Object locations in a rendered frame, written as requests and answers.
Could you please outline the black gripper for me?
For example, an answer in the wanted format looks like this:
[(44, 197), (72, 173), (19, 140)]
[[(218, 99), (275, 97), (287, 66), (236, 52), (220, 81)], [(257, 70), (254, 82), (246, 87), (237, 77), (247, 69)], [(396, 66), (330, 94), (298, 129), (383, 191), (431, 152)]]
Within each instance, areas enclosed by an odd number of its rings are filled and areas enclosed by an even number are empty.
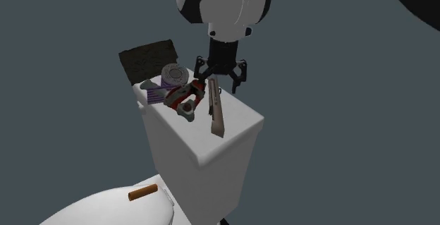
[[(205, 85), (206, 80), (217, 80), (216, 74), (228, 74), (233, 79), (232, 93), (235, 94), (237, 87), (247, 80), (248, 67), (245, 59), (236, 62), (237, 50), (238, 41), (222, 42), (211, 38), (208, 59), (202, 56), (196, 58), (194, 79), (199, 84)], [(203, 66), (207, 69), (201, 72), (200, 69)], [(236, 66), (240, 69), (240, 75), (234, 71)]]

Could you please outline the long brown flat bar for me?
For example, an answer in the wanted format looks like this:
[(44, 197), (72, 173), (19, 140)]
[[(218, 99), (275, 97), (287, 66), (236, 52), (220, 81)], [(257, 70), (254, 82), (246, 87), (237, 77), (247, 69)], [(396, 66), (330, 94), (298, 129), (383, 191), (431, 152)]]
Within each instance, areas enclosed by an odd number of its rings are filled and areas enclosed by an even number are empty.
[(221, 106), (221, 88), (219, 87), (217, 77), (212, 75), (208, 80), (209, 87), (209, 114), (212, 117), (211, 133), (224, 137), (224, 118)]

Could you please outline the round grey disc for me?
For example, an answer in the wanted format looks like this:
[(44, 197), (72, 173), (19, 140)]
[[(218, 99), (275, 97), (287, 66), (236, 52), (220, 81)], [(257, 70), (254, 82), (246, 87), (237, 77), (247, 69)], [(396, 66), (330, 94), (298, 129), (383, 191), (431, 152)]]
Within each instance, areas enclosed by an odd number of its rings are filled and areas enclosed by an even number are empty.
[(169, 63), (161, 70), (162, 87), (185, 85), (188, 80), (189, 72), (187, 68), (178, 63)]

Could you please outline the red and grey toy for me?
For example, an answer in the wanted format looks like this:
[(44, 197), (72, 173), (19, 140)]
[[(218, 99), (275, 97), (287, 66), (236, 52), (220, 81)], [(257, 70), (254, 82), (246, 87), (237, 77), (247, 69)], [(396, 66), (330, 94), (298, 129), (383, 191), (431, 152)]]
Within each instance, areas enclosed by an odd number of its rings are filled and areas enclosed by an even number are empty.
[(204, 98), (205, 88), (205, 82), (192, 80), (169, 91), (164, 98), (164, 104), (188, 122), (192, 122), (195, 119), (195, 110)]

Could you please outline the purple striped box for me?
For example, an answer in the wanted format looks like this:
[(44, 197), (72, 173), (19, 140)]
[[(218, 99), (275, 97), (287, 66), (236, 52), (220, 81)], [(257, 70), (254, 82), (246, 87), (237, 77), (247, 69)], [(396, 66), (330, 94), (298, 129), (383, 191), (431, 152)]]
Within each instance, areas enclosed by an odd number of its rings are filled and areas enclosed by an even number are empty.
[(163, 102), (167, 94), (173, 89), (172, 85), (161, 86), (153, 83), (151, 80), (145, 81), (145, 87), (147, 91), (147, 103), (156, 104)]

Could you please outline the dark patterned robot stand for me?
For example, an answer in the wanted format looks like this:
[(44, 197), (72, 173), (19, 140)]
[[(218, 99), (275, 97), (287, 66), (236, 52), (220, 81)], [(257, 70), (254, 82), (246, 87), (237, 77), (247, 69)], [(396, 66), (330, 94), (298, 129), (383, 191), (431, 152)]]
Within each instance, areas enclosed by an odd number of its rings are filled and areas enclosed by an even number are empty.
[(161, 74), (169, 63), (176, 63), (178, 55), (171, 39), (153, 42), (118, 54), (131, 85)]

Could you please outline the white toilet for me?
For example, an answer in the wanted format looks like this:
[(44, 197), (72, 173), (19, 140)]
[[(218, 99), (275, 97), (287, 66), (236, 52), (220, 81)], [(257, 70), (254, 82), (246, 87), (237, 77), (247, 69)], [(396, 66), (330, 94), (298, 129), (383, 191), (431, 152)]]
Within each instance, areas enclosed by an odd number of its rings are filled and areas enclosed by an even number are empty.
[[(144, 83), (133, 86), (157, 175), (133, 186), (103, 190), (51, 215), (40, 225), (228, 225), (264, 119), (221, 91), (224, 137), (211, 133), (209, 87), (188, 122), (163, 104), (148, 104)], [(130, 201), (150, 184), (157, 192)]]

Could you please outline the orange cylinder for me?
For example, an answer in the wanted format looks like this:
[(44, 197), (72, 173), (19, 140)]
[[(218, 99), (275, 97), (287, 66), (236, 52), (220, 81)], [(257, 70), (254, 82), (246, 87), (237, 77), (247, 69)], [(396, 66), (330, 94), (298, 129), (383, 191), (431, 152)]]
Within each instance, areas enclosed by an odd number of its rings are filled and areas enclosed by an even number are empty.
[(133, 201), (133, 200), (139, 199), (141, 197), (144, 197), (146, 195), (150, 195), (152, 193), (155, 193), (155, 192), (158, 191), (158, 189), (159, 189), (159, 186), (156, 183), (155, 184), (150, 184), (150, 185), (147, 185), (145, 187), (138, 188), (136, 190), (130, 191), (128, 193), (128, 199), (130, 201)]

